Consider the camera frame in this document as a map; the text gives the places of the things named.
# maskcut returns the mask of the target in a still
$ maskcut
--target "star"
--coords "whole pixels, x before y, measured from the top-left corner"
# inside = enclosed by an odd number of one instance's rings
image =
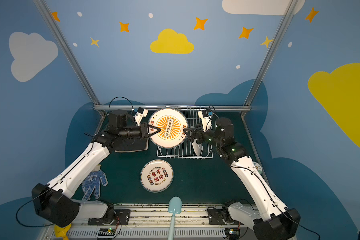
[[[269,43],[272,42],[272,41],[273,41],[273,39],[269,40],[269,39],[268,39],[268,36],[266,36],[265,42],[262,43],[262,44],[260,44],[260,45],[266,45],[267,48],[268,48]]]
[[[199,19],[199,18],[196,18],[196,26],[193,30],[196,30],[196,29],[201,29],[204,31],[204,25],[205,25],[205,22],[207,21],[207,19]]]
[[[311,12],[309,13],[309,15],[305,18],[305,19],[308,19],[309,22],[311,23],[313,18],[316,16],[316,14],[318,13],[319,11],[315,11],[313,8],[311,10]]]
[[[121,26],[121,29],[120,29],[120,31],[126,31],[126,32],[129,32],[129,30],[128,30],[128,25],[129,25],[129,23],[122,23],[122,22],[119,22],[120,23],[120,26]]]
[[[245,27],[243,27],[243,32],[241,33],[241,35],[239,36],[239,38],[246,38],[248,39],[250,37],[250,32],[253,30],[253,28],[251,29],[246,29]]]
[[[60,19],[58,18],[58,12],[52,13],[52,16],[56,21],[58,21],[58,22],[60,21]]]
[[[96,40],[96,41],[95,41],[95,40],[93,40],[92,38],[91,38],[91,40],[92,40],[91,45],[96,45],[97,47],[99,47],[99,46],[97,45],[97,42],[100,41],[100,40]]]

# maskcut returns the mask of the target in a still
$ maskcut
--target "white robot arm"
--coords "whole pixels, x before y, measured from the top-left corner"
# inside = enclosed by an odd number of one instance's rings
[[[184,129],[188,139],[192,142],[195,153],[200,155],[201,143],[211,144],[220,157],[235,172],[255,202],[256,212],[236,202],[228,207],[228,213],[233,220],[237,220],[252,229],[258,240],[289,239],[296,233],[300,215],[296,209],[288,207],[276,196],[253,165],[251,157],[244,147],[235,141],[233,124],[228,118],[216,120],[214,131],[207,125],[207,114],[199,111],[202,126],[196,125]]]
[[[100,201],[77,201],[71,198],[94,167],[109,156],[111,151],[119,149],[123,139],[148,141],[150,136],[160,131],[158,127],[145,122],[140,123],[146,114],[147,110],[139,108],[134,126],[127,126],[127,119],[133,118],[126,111],[109,114],[106,131],[99,132],[83,153],[47,185],[38,184],[33,188],[32,197],[36,214],[59,227],[65,227],[78,218],[106,218],[109,222],[113,221],[113,206]],[[149,133],[149,127],[156,131]]]

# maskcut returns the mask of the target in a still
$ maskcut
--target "wire dish rack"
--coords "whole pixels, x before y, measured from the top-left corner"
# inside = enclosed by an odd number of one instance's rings
[[[176,108],[188,121],[188,127],[195,126],[196,124],[201,124],[202,121],[198,117],[198,111],[204,110],[206,108],[193,107],[193,106],[180,106]],[[173,148],[163,148],[157,147],[157,156],[165,158],[190,158],[190,159],[205,159],[212,158],[213,151],[212,146],[209,143],[202,143],[202,152],[200,156],[195,154],[193,150],[192,143],[186,138],[182,144]]]

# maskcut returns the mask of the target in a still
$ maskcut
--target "glove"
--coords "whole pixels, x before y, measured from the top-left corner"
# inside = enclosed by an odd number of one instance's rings
[[[97,165],[81,184],[81,188],[84,191],[84,201],[91,198],[91,194],[93,193],[93,191],[95,191],[95,199],[99,199],[100,182],[103,186],[106,186],[108,184],[106,174],[100,170],[100,166],[100,164]]]

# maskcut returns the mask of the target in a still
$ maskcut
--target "dark green mat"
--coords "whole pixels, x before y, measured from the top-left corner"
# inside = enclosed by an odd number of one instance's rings
[[[149,112],[144,120],[148,121],[152,113]],[[235,127],[235,140],[243,144],[254,159],[240,114],[218,115],[231,119]],[[253,203],[239,177],[215,153],[212,159],[201,160],[159,158],[156,153],[157,146],[152,141],[149,141],[147,151],[111,153],[101,162],[101,169],[106,173],[108,185],[101,186],[100,200],[112,203],[168,203],[173,196],[178,196],[183,203],[218,204],[231,199],[246,199]],[[172,184],[159,193],[148,192],[140,183],[141,169],[154,159],[163,159],[173,168]],[[83,195],[79,187],[73,198],[82,199]]]

